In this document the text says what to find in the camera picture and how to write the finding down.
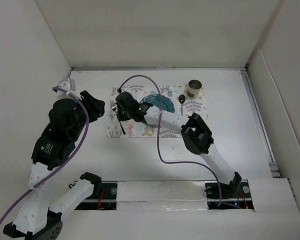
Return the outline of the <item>black fork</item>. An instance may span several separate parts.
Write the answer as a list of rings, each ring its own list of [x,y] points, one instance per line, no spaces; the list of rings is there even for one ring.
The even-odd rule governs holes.
[[[111,107],[111,110],[115,113],[116,117],[118,118],[119,115],[118,115],[117,107],[116,107],[116,106],[112,106],[112,107]],[[121,127],[122,133],[125,135],[126,132],[125,132],[125,130],[124,130],[124,127],[123,127],[122,123],[121,123],[120,121],[118,121],[118,122],[119,122],[119,125],[120,125],[120,127]]]

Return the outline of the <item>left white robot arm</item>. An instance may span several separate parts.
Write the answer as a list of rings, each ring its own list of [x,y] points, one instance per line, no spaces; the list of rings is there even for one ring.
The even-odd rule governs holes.
[[[3,234],[25,240],[55,240],[63,220],[88,197],[97,198],[102,179],[90,172],[59,200],[52,203],[58,173],[75,156],[88,133],[89,124],[105,113],[105,102],[86,90],[59,99],[49,111],[49,123],[34,145],[29,189],[6,211],[24,201],[14,221],[6,224]]]

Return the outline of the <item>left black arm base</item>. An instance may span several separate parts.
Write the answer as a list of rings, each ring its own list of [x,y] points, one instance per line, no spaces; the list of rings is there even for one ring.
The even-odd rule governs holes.
[[[83,200],[75,210],[112,211],[117,209],[118,183],[103,181],[98,195],[92,195]]]

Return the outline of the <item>patterned white cloth napkin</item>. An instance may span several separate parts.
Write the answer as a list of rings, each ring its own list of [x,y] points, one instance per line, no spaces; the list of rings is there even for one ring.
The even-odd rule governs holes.
[[[141,103],[142,98],[150,94],[159,94],[170,98],[174,104],[175,114],[181,115],[181,104],[179,96],[185,95],[183,104],[183,116],[191,116],[193,113],[199,114],[205,122],[209,121],[208,107],[205,99],[205,91],[202,87],[197,97],[192,98],[187,95],[186,85],[154,85],[126,84],[121,90],[130,93],[134,99]],[[121,126],[115,113],[112,110],[107,112],[107,136],[109,138],[156,138],[158,129],[149,127],[133,119],[121,122],[125,133],[122,133]]]

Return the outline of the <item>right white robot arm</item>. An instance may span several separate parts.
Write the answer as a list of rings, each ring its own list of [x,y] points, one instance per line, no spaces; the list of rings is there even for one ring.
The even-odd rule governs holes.
[[[239,192],[241,176],[219,153],[212,131],[199,114],[183,116],[160,110],[151,103],[137,102],[126,91],[118,94],[115,103],[119,121],[134,120],[147,126],[163,127],[180,134],[186,149],[192,154],[200,156],[215,173],[225,196],[233,197]]]

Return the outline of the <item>teal scalloped plate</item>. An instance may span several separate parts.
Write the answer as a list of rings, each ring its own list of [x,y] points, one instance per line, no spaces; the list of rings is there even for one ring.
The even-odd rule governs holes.
[[[140,101],[141,103],[150,103],[158,108],[162,106],[164,111],[174,113],[175,106],[172,100],[164,95],[160,96],[159,94],[149,94],[143,97]]]

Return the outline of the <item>black spoon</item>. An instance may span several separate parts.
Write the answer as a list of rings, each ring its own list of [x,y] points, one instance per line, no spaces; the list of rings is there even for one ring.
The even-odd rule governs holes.
[[[186,96],[181,94],[179,97],[178,97],[178,100],[181,104],[181,115],[183,115],[183,104],[185,103],[186,101]]]

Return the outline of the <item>brown paper cup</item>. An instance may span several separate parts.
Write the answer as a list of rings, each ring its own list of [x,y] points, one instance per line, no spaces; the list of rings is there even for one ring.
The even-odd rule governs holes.
[[[186,85],[186,94],[190,98],[196,98],[202,88],[202,83],[197,79],[192,79]]]

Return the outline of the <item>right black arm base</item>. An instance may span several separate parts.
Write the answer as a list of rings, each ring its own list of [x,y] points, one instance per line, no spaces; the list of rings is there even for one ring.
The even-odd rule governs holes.
[[[220,205],[217,182],[206,181],[204,186],[203,195],[207,199],[208,210],[254,209],[251,190],[247,180],[242,181],[235,192],[225,192],[225,187],[221,185],[222,201]]]

